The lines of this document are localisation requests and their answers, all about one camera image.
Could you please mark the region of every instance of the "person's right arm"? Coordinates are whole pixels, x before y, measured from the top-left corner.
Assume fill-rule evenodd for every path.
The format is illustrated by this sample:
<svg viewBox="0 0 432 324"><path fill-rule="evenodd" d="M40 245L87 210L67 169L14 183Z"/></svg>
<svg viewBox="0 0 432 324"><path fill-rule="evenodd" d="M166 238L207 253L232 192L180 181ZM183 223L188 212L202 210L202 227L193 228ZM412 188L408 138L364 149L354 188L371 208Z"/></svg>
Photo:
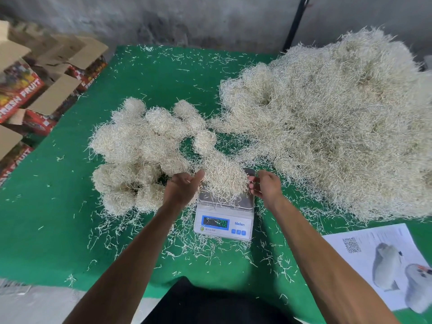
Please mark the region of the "person's right arm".
<svg viewBox="0 0 432 324"><path fill-rule="evenodd" d="M252 194L275 216L328 324L400 324L374 289L283 196L277 175L250 176Z"/></svg>

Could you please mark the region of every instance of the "scale display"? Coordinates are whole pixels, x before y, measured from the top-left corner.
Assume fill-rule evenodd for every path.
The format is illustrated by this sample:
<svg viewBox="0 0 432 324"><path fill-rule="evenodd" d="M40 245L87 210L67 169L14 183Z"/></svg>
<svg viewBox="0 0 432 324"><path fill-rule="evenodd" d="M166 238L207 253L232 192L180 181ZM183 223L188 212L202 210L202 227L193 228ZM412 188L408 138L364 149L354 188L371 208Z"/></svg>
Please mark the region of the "scale display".
<svg viewBox="0 0 432 324"><path fill-rule="evenodd" d="M229 219L223 219L223 218L217 218L217 217L211 217L211 216L202 216L202 226L206 227L214 227L215 229L223 229L228 230L228 227L230 226L230 220Z"/></svg>

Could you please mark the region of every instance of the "hand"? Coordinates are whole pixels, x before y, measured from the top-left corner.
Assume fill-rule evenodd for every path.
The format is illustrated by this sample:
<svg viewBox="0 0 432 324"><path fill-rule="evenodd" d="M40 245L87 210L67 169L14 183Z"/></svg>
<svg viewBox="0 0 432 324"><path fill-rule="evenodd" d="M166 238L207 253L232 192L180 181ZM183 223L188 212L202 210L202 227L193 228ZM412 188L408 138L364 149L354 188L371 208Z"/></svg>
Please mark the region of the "hand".
<svg viewBox="0 0 432 324"><path fill-rule="evenodd" d="M249 191L254 196L261 198L267 209L271 210L280 197L285 198L282 194L280 179L276 174L261 170L258 176L249 176L249 181Z"/></svg>
<svg viewBox="0 0 432 324"><path fill-rule="evenodd" d="M195 176L187 173L175 174L166 184L163 204L169 203L181 209L186 207L197 192L204 175L202 169L195 173Z"/></svg>

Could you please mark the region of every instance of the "gray concrete wall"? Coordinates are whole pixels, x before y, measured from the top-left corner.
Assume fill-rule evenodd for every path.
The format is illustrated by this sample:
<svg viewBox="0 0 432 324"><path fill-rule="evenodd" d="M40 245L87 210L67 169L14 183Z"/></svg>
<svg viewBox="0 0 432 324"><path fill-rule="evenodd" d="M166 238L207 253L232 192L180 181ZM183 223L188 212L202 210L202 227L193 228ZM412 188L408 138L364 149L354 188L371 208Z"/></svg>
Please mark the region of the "gray concrete wall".
<svg viewBox="0 0 432 324"><path fill-rule="evenodd" d="M275 53L299 0L3 0L3 11L61 32L117 44L162 43ZM322 46L349 30L383 26L432 54L432 0L310 0L294 44Z"/></svg>

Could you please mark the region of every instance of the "black pipe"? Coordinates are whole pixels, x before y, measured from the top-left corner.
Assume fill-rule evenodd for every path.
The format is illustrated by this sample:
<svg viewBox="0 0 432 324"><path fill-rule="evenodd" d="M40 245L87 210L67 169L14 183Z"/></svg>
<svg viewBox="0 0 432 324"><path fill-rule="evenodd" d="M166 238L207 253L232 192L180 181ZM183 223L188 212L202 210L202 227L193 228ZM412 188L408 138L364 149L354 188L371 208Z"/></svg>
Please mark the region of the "black pipe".
<svg viewBox="0 0 432 324"><path fill-rule="evenodd" d="M288 37L286 38L284 47L282 48L282 52L286 53L287 50L291 47L291 44L294 40L295 33L299 28L300 21L302 19L303 13L306 10L306 7L309 3L309 0L300 0L299 7L297 8L297 12L295 13L294 20L292 21L291 28L289 29Z"/></svg>

